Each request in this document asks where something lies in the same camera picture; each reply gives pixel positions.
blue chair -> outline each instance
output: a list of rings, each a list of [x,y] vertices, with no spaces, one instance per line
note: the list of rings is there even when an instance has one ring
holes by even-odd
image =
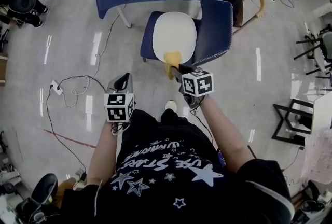
[[[221,0],[201,0],[202,19],[193,19],[197,30],[196,47],[187,66],[198,66],[225,54],[231,47],[233,11],[230,2]],[[157,19],[164,14],[155,11],[151,14],[143,36],[141,57],[158,60],[155,56],[152,39]]]

glossy floor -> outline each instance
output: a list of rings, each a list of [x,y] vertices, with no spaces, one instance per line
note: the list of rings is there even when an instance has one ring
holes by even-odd
[[[49,132],[46,109],[49,86],[52,80],[94,74],[99,62],[95,55],[102,52],[110,25],[117,16],[112,9],[104,20],[99,19],[95,0],[41,1],[50,8],[50,13],[43,17],[45,25],[39,29],[26,25],[10,34],[7,84],[0,89],[0,127],[5,131],[12,159],[32,188],[46,173],[54,172],[62,181],[80,167]],[[245,19],[258,10],[255,6],[258,2],[245,2]],[[133,27],[127,28],[120,18],[114,23],[96,78],[107,86],[117,75],[131,72],[138,109],[159,118],[165,102],[174,99],[182,115],[185,102],[177,91],[178,84],[167,79],[161,63],[143,63],[140,57],[145,25],[155,10],[192,15],[198,11],[197,2],[128,4],[124,11]],[[305,13],[300,2],[291,9],[278,0],[275,3],[267,0],[264,17],[234,36],[228,53],[203,65],[214,73],[215,92],[211,97],[238,127],[256,156],[275,159],[281,168],[293,161],[297,146],[271,139],[279,121],[272,104],[286,105],[291,97],[313,101],[317,98],[316,88],[324,85],[315,75],[305,76],[305,70],[314,67],[311,61],[305,58],[293,61],[294,56],[303,52],[303,46],[295,44],[306,31],[303,23],[306,21],[314,31],[323,26]],[[84,79],[64,82],[67,104],[75,102],[72,89],[81,93],[88,84]],[[105,121],[102,88],[92,81],[72,108],[66,108],[63,98],[52,92],[48,105],[55,132],[71,139],[61,138],[88,167]],[[189,120],[197,123],[193,116]],[[304,154],[300,151],[296,162],[285,172],[289,183],[292,179],[297,182]],[[299,184],[291,185],[291,192]]]

forearm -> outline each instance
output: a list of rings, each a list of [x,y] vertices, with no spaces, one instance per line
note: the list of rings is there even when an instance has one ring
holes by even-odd
[[[88,185],[105,183],[115,173],[117,136],[112,135],[112,124],[105,122],[97,147],[92,155]]]
[[[241,134],[209,96],[201,103],[201,109],[226,160],[227,168],[237,172],[245,162],[254,158]]]

blue chair backrest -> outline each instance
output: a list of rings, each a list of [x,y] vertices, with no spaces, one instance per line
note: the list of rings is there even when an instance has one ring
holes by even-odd
[[[201,0],[202,20],[197,33],[193,65],[207,63],[226,53],[232,43],[232,4],[221,0]]]

black t-shirt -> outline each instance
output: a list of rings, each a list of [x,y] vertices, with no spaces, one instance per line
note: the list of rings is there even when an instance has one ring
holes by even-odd
[[[275,161],[251,160],[232,173],[188,127],[158,127],[121,150],[103,187],[65,192],[65,220],[109,223],[215,219],[223,223],[290,223],[294,208]]]

